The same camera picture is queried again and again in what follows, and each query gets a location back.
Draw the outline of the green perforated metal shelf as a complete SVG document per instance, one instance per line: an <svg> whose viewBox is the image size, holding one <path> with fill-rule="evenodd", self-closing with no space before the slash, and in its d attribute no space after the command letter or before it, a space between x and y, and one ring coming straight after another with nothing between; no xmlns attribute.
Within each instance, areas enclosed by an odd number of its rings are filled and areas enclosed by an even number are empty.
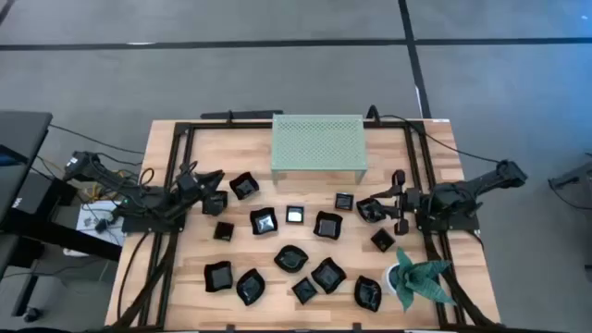
<svg viewBox="0 0 592 333"><path fill-rule="evenodd" d="M360 183L368 170L364 121L356 115L275 115L271 175L287 171L351 171Z"/></svg>

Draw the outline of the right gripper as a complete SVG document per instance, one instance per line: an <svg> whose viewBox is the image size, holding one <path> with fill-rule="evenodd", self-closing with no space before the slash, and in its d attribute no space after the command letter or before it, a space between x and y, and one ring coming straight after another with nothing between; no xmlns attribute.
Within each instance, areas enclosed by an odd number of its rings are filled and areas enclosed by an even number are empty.
<svg viewBox="0 0 592 333"><path fill-rule="evenodd" d="M405 172L402 169L397 169L392 180L394 185L386 191L381 191L371 195L371 198L389 199L395 196L399 197L399 208L384 207L382 212L390 219L399 219L395 224L394 232L396 235L405 235L409 232L409 221L404 217L405 213L415 213L420 206L420 190L417 188L409 188L405 190L403 185L406 181Z"/></svg>

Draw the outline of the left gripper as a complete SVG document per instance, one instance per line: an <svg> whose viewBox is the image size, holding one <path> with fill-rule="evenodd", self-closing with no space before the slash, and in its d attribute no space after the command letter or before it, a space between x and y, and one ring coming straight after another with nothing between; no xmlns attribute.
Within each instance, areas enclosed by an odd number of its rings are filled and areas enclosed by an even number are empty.
<svg viewBox="0 0 592 333"><path fill-rule="evenodd" d="M221 169L203 173L197 178L193 173L183 173L178 176L178 189L182 197L201 197L204 193L216 193L217 188L224 178L225 172Z"/></svg>

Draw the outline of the black desk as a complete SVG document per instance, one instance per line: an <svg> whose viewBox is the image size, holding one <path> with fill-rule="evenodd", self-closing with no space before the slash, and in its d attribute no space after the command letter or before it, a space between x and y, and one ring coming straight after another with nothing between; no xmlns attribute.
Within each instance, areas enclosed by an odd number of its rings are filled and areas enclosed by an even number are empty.
<svg viewBox="0 0 592 333"><path fill-rule="evenodd" d="M45 112L0 110L0 276L10 265L27 268L12 315L27 323L39 320L43 311L29 306L40 277L32 266L43 256L44 246L53 244L110 261L121 254L119 245L100 240L13 209L19 191L33 170L53 116Z"/></svg>

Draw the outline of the green plant in white pot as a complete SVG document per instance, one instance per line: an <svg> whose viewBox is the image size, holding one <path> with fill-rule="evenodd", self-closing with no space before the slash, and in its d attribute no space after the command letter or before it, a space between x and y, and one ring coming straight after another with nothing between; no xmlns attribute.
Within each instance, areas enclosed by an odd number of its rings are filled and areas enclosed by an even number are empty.
<svg viewBox="0 0 592 333"><path fill-rule="evenodd" d="M396 257L397 263L385 270L385 281L401 303L404 313L413 305L415 294L432 302L457 304L436 282L436 278L449 268L450 261L414 263L402 247L397 249Z"/></svg>

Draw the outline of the black stand base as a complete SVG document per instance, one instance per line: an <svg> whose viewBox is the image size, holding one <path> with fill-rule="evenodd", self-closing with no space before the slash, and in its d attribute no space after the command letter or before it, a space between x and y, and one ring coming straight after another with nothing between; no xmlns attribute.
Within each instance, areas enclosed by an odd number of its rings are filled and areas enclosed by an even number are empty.
<svg viewBox="0 0 592 333"><path fill-rule="evenodd" d="M588 190L592 199L592 153L586 153L586 155L590 158L589 161L570 171L566 171L557 178L548 179L548 185L551 191L565 204L568 204L574 209L592 211L592 206L570 202L559 193L559 190L566 185L579 184Z"/></svg>

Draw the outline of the black computer case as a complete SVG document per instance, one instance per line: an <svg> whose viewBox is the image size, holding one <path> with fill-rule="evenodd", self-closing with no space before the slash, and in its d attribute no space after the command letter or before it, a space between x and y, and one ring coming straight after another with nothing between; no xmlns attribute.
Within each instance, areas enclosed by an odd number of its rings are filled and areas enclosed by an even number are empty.
<svg viewBox="0 0 592 333"><path fill-rule="evenodd" d="M59 206L70 205L77 192L75 187L62 179L30 173L12 208L49 220Z"/></svg>

